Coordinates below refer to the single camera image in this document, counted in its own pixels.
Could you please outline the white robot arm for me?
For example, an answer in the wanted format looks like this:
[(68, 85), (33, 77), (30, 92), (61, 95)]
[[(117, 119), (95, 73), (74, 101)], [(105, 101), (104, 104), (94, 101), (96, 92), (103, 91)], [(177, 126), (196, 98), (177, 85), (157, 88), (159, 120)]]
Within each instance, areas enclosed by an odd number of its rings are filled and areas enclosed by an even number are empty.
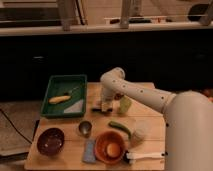
[(213, 103), (203, 94), (179, 94), (125, 80), (116, 67), (101, 78), (101, 101), (122, 93), (161, 113), (166, 126), (164, 171), (213, 171)]

